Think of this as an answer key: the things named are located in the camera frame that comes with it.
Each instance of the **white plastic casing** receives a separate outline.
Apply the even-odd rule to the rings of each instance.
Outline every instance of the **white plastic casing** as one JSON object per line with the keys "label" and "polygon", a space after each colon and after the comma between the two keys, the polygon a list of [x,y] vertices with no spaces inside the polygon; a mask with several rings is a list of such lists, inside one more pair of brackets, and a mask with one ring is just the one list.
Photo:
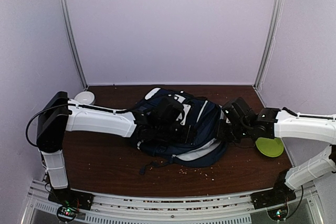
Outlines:
{"label": "white plastic casing", "polygon": [[333,160],[329,159],[330,154],[331,146],[328,146],[317,156],[309,159],[300,166],[291,168],[286,174],[285,185],[294,190],[313,179],[335,171],[336,164]]}
{"label": "white plastic casing", "polygon": [[46,163],[50,183],[54,189],[63,189],[68,186],[67,173],[62,150],[54,153],[41,152]]}
{"label": "white plastic casing", "polygon": [[[300,116],[320,116],[333,118],[334,120],[321,118],[304,118]],[[310,115],[300,114],[290,115],[282,110],[277,114],[277,123],[274,124],[275,137],[295,137],[311,139],[336,144],[336,115]]]}
{"label": "white plastic casing", "polygon": [[[70,100],[69,103],[80,105],[75,100]],[[130,137],[136,127],[135,118],[131,112],[115,114],[117,110],[114,109],[102,108],[111,111],[106,112],[80,106],[69,106],[69,109],[72,114],[69,115],[66,131],[93,131]]]}

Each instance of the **metal pole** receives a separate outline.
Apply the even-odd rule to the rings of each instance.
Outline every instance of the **metal pole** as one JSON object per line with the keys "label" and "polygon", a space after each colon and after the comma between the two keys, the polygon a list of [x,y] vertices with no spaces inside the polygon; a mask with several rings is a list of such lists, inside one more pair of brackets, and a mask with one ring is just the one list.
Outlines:
{"label": "metal pole", "polygon": [[267,36],[267,40],[266,40],[266,44],[264,48],[264,53],[262,55],[263,57],[260,63],[257,79],[254,84],[254,87],[256,90],[259,90],[262,78],[264,76],[264,72],[266,70],[266,65],[268,62],[268,58],[270,56],[272,41],[274,39],[275,30],[278,25],[278,19],[280,15],[282,1],[283,0],[274,0],[273,12],[272,12],[272,17],[271,17],[271,22],[269,25],[268,36]]}
{"label": "metal pole", "polygon": [[86,82],[84,72],[83,72],[83,68],[82,68],[82,65],[81,65],[80,60],[79,60],[79,56],[78,56],[78,52],[77,52],[77,48],[76,48],[76,43],[75,43],[75,39],[74,39],[74,34],[72,32],[69,10],[68,10],[68,6],[67,6],[67,0],[60,0],[60,3],[61,3],[62,11],[63,11],[63,18],[64,18],[64,22],[65,22],[65,26],[66,26],[67,37],[68,37],[68,41],[69,41],[71,54],[72,54],[73,60],[75,62],[75,66],[76,66],[81,84],[82,84],[84,89],[87,89],[88,84]]}

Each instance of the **backpack strap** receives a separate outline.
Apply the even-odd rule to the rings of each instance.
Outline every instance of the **backpack strap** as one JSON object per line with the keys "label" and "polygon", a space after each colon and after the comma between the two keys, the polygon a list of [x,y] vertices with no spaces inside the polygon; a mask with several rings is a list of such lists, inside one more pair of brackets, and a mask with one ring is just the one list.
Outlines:
{"label": "backpack strap", "polygon": [[146,172],[146,169],[147,169],[149,166],[154,167],[154,168],[161,168],[161,167],[164,167],[164,166],[167,166],[167,165],[171,165],[171,164],[173,163],[173,159],[174,159],[174,158],[172,157],[169,161],[167,161],[167,162],[165,162],[165,163],[163,163],[163,164],[158,164],[157,162],[152,161],[152,162],[150,162],[149,164],[144,165],[144,166],[140,169],[139,174],[140,174],[140,175],[144,175],[145,172]]}

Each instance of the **black bracket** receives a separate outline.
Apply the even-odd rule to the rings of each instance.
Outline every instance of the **black bracket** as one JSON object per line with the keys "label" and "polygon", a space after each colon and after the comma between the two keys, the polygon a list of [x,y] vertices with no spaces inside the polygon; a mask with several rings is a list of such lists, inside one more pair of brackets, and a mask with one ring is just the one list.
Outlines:
{"label": "black bracket", "polygon": [[74,191],[70,188],[51,189],[48,200],[66,207],[91,210],[93,194]]}
{"label": "black bracket", "polygon": [[274,188],[251,194],[251,200],[255,209],[285,204],[288,201],[296,199],[294,191],[285,185],[288,170],[279,173]]}
{"label": "black bracket", "polygon": [[68,93],[60,91],[49,101],[45,109],[64,105],[38,117],[36,145],[42,152],[53,153],[62,149],[65,129],[69,118]]}

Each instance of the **metal frame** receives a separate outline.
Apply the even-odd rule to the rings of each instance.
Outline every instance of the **metal frame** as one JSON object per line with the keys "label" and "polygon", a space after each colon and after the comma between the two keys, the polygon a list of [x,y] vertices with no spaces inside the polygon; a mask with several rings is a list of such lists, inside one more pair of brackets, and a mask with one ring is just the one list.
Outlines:
{"label": "metal frame", "polygon": [[283,0],[274,0],[274,6],[273,6],[273,12],[272,12],[272,17],[271,17],[271,22],[269,25],[269,30],[268,30],[268,35],[267,35],[267,40],[264,48],[264,53],[263,57],[261,59],[258,75],[254,84],[254,87],[256,90],[259,90],[260,84],[262,81],[262,78],[264,76],[264,72],[266,70],[266,65],[268,62],[268,59],[270,57],[271,53],[271,46],[272,46],[272,41],[274,39],[276,27],[278,25],[278,20],[279,20],[279,15],[282,7],[282,2]]}
{"label": "metal frame", "polygon": [[76,66],[81,84],[82,84],[84,89],[87,89],[88,84],[86,82],[84,72],[83,72],[83,68],[82,68],[82,65],[81,65],[80,60],[79,60],[77,47],[76,47],[76,43],[75,43],[75,38],[74,38],[74,33],[72,32],[67,0],[60,0],[60,3],[61,3],[62,11],[63,11],[63,18],[64,18],[64,22],[65,22],[65,27],[66,27],[66,31],[67,31],[67,37],[68,37],[69,46],[70,46],[70,49],[71,49],[71,54],[72,54],[73,60],[75,62],[75,66]]}
{"label": "metal frame", "polygon": [[[45,190],[45,184],[45,182],[33,180],[20,224],[29,224],[35,209],[55,214],[59,205],[48,201],[49,193]],[[180,198],[129,197],[93,193],[91,210],[81,210],[78,220],[92,224],[164,224],[168,222],[171,224],[230,224],[234,223],[234,220],[240,220],[236,223],[250,224],[251,214],[267,210],[266,208],[254,209],[250,197],[254,192]],[[296,194],[295,201],[298,201],[301,189],[298,189]],[[323,224],[323,211],[313,183],[306,184],[303,197],[311,202],[311,213],[315,223]]]}

